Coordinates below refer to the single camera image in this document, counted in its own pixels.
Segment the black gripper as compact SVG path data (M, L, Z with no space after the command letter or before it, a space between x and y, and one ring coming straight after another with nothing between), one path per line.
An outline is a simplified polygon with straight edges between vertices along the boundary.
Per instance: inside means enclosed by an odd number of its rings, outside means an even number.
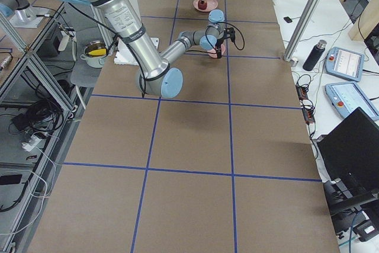
M217 42L216 42L216 55L217 55L217 58L220 59L221 58L221 45L223 44L223 39L222 38L219 38L217 39Z

